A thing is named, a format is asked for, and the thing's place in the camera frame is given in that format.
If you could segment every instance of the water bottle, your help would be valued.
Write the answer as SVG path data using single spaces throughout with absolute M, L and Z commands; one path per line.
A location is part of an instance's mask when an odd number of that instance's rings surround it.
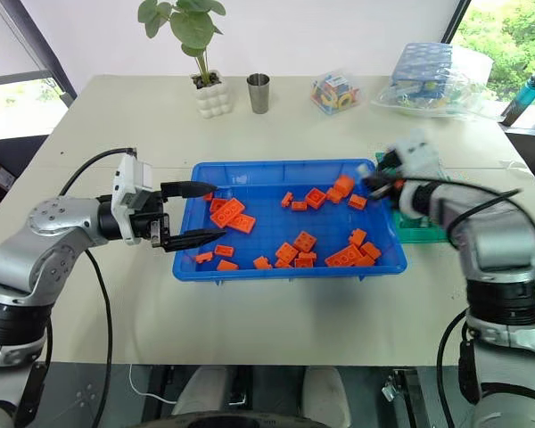
M 535 100 L 535 74 L 527 79 L 514 100 L 501 113 L 501 116 L 505 116 L 501 123 L 511 127 L 533 100 Z

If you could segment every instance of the green baseplate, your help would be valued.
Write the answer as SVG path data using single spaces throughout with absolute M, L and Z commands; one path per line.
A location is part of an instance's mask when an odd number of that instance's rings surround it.
M 384 153 L 374 154 L 376 161 L 383 159 Z M 396 233 L 402 243 L 445 243 L 446 232 L 434 225 L 427 217 L 412 219 L 393 210 L 392 222 L 396 227 Z

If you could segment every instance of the white flower pot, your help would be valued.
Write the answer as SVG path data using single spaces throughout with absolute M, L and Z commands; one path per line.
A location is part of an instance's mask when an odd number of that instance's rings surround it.
M 228 91 L 226 81 L 216 70 L 210 70 L 210 73 L 216 73 L 220 83 L 213 86 L 206 86 L 201 89 L 194 89 L 198 111 L 205 119 L 229 113 L 232 111 L 233 107 L 232 97 Z

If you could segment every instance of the potted plant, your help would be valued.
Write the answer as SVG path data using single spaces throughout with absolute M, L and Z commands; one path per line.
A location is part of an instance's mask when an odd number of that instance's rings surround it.
M 182 52 L 196 60 L 200 74 L 191 78 L 196 87 L 198 110 L 206 119 L 232 110 L 226 81 L 219 72 L 208 68 L 208 44 L 214 34 L 222 34 L 212 22 L 210 12 L 226 15 L 226 9 L 216 0 L 177 0 L 174 5 L 144 0 L 137 14 L 149 38 L 155 37 L 159 28 L 168 22 L 172 33 L 182 44 Z

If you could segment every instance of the green leaf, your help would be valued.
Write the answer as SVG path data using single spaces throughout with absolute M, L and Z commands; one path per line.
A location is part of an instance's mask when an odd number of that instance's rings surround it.
M 170 16 L 170 13 L 172 12 L 172 4 L 170 4 L 169 2 L 159 3 L 159 5 L 157 6 L 157 12 L 161 16 L 166 16 L 168 18 Z
M 222 3 L 217 2 L 216 0 L 209 0 L 209 3 L 210 3 L 210 9 L 213 12 L 222 16 L 226 15 L 226 9 L 224 9 L 224 6 L 222 5 Z
M 193 49 L 205 48 L 214 35 L 212 19 L 204 12 L 174 12 L 170 28 L 178 40 Z
M 157 0 L 144 0 L 139 5 L 136 18 L 139 22 L 146 24 L 157 14 Z
M 185 12 L 208 12 L 210 0 L 178 0 L 177 6 Z
M 204 49 L 194 49 L 194 48 L 188 47 L 187 45 L 184 45 L 184 44 L 182 44 L 180 46 L 180 48 L 182 49 L 182 52 L 184 52 L 188 56 L 192 56 L 194 58 L 204 54 Z
M 149 38 L 155 37 L 159 32 L 160 27 L 161 17 L 159 15 L 154 15 L 154 17 L 150 21 L 144 24 L 144 31 L 146 32 L 146 36 L 148 36 Z

